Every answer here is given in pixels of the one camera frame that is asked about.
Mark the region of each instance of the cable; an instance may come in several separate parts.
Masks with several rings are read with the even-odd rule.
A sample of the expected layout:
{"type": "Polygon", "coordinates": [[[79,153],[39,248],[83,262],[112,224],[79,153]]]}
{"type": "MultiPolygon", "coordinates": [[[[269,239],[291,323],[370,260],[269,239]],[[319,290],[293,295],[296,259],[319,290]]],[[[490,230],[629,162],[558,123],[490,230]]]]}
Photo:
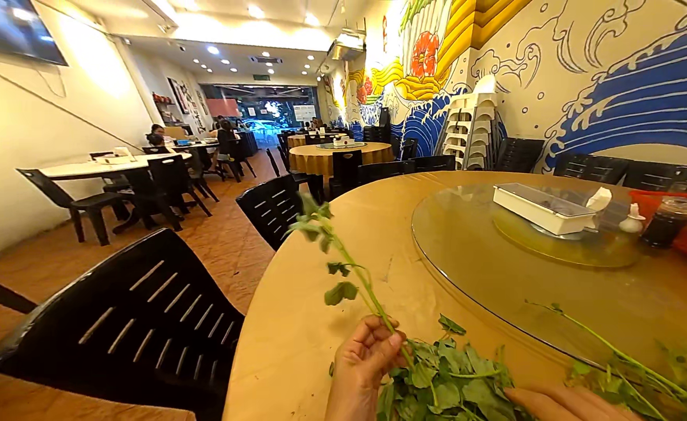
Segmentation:
{"type": "Polygon", "coordinates": [[[98,129],[99,131],[108,134],[109,136],[113,137],[114,139],[117,139],[117,140],[119,140],[120,142],[123,142],[124,144],[126,144],[126,145],[128,145],[128,146],[130,146],[130,147],[132,147],[132,148],[135,148],[136,150],[140,150],[141,152],[143,152],[143,149],[142,149],[142,148],[140,148],[140,147],[138,147],[138,146],[136,146],[136,145],[133,145],[132,143],[128,142],[128,141],[125,140],[125,139],[121,139],[120,137],[114,135],[113,133],[110,133],[110,132],[107,131],[106,129],[102,129],[101,127],[97,126],[96,124],[92,123],[91,121],[89,121],[89,120],[87,120],[87,119],[84,119],[83,117],[77,115],[76,113],[64,109],[62,106],[59,106],[58,104],[56,104],[56,103],[54,103],[54,102],[48,100],[47,98],[43,97],[42,95],[39,95],[37,92],[34,92],[34,91],[30,90],[29,88],[26,88],[25,86],[21,85],[20,83],[18,83],[18,82],[16,82],[16,81],[13,81],[13,80],[7,78],[6,76],[3,76],[1,73],[0,73],[0,78],[1,78],[2,80],[5,80],[5,81],[11,83],[12,85],[16,86],[17,88],[19,88],[19,89],[21,89],[21,90],[23,90],[23,91],[29,92],[30,94],[34,95],[35,97],[39,98],[40,100],[42,100],[42,101],[44,101],[44,102],[46,102],[46,103],[49,103],[51,106],[57,108],[58,110],[61,110],[62,112],[65,112],[66,114],[71,115],[72,117],[74,117],[74,118],[76,118],[76,119],[78,119],[78,120],[83,121],[84,123],[90,125],[91,127],[95,128],[95,129],[98,129]]]}

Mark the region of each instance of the white round table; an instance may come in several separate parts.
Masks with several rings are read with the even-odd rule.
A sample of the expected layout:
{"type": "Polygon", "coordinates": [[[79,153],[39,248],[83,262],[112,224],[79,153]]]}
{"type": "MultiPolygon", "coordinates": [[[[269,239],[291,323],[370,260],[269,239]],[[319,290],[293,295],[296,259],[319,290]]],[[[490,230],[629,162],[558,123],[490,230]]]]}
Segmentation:
{"type": "MultiPolygon", "coordinates": [[[[171,157],[175,154],[154,154],[154,155],[135,155],[134,162],[124,164],[100,164],[95,161],[86,163],[64,164],[61,166],[51,166],[41,168],[40,171],[52,180],[80,180],[83,178],[106,177],[113,173],[128,171],[131,169],[149,167],[149,159],[159,159],[171,157]]],[[[190,154],[180,154],[183,159],[189,159],[190,154]]]]}

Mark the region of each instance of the framed picture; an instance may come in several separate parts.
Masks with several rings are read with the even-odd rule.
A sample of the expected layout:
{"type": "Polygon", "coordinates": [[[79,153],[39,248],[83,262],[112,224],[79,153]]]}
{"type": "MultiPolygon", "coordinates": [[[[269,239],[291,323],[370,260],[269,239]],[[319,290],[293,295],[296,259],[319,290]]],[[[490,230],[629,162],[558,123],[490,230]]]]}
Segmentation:
{"type": "Polygon", "coordinates": [[[170,77],[167,78],[167,81],[169,81],[169,85],[174,92],[180,111],[183,114],[190,114],[190,110],[188,110],[188,101],[185,99],[185,94],[182,92],[182,89],[180,89],[180,83],[170,77]]]}

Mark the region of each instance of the blue wave painting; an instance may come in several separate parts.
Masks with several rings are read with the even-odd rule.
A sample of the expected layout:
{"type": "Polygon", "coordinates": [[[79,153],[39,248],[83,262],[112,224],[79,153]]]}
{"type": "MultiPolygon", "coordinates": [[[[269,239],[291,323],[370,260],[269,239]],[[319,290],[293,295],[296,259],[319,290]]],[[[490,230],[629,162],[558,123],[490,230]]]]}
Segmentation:
{"type": "Polygon", "coordinates": [[[545,172],[557,153],[649,143],[687,147],[687,28],[619,65],[597,75],[592,91],[566,104],[567,115],[547,130],[545,172]]]}

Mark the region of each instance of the wall mural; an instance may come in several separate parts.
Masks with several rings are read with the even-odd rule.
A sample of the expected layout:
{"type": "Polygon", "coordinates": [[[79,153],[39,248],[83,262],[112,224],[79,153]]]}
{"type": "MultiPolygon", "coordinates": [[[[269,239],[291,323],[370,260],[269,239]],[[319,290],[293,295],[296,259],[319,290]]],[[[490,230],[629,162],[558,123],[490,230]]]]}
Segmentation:
{"type": "Polygon", "coordinates": [[[546,140],[538,170],[628,145],[687,157],[686,0],[396,0],[365,15],[379,24],[366,59],[325,78],[329,117],[357,138],[387,107],[430,155],[450,97],[493,73],[508,133],[546,140]]]}

